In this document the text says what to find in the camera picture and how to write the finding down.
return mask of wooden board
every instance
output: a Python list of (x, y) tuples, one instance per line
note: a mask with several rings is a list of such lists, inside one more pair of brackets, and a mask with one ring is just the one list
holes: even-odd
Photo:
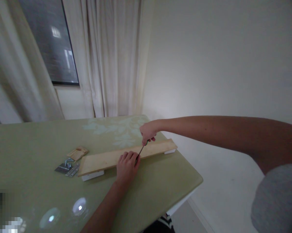
[[(98, 172), (107, 168), (115, 167), (117, 165), (119, 157), (125, 151), (129, 152), (131, 150), (139, 153), (141, 148), (142, 146), (135, 146), (96, 155), (84, 156), (81, 160), (78, 176), (84, 176), (93, 172)], [(142, 152), (140, 153), (140, 158), (144, 159), (149, 156), (161, 154), (174, 149), (177, 149), (177, 146), (172, 139), (158, 142), (150, 142), (143, 148)]]
[(88, 150), (82, 146), (78, 146), (75, 150), (70, 152), (67, 156), (72, 158), (75, 162), (82, 158), (83, 155), (88, 153)]

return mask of curtain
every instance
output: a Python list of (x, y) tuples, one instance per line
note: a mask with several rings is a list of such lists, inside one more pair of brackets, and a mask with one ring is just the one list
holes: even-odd
[(63, 118), (19, 2), (0, 0), (0, 123)]
[(136, 112), (141, 0), (64, 0), (88, 117)]

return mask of floral pattern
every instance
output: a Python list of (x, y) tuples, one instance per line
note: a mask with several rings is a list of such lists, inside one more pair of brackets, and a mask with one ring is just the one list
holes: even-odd
[(141, 138), (139, 127), (148, 121), (145, 115), (114, 117), (114, 118), (93, 118), (83, 126), (85, 130), (92, 130), (93, 134), (101, 135), (113, 133), (113, 145), (120, 148), (133, 146), (136, 138)]

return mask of person's right hand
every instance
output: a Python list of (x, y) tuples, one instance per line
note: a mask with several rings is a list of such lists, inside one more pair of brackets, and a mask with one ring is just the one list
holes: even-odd
[(155, 141), (155, 136), (157, 135), (157, 130), (154, 121), (143, 124), (140, 128), (140, 133), (143, 136), (142, 145), (145, 146), (147, 141)]

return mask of green table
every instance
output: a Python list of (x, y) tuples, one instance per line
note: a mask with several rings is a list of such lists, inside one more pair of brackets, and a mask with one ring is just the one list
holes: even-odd
[[(141, 116), (0, 125), (0, 225), (25, 232), (79, 232), (116, 179), (116, 169), (82, 181), (54, 169), (77, 146), (88, 154), (141, 144)], [(166, 139), (162, 133), (157, 140)], [(178, 152), (142, 160), (113, 232), (139, 232), (203, 181)]]

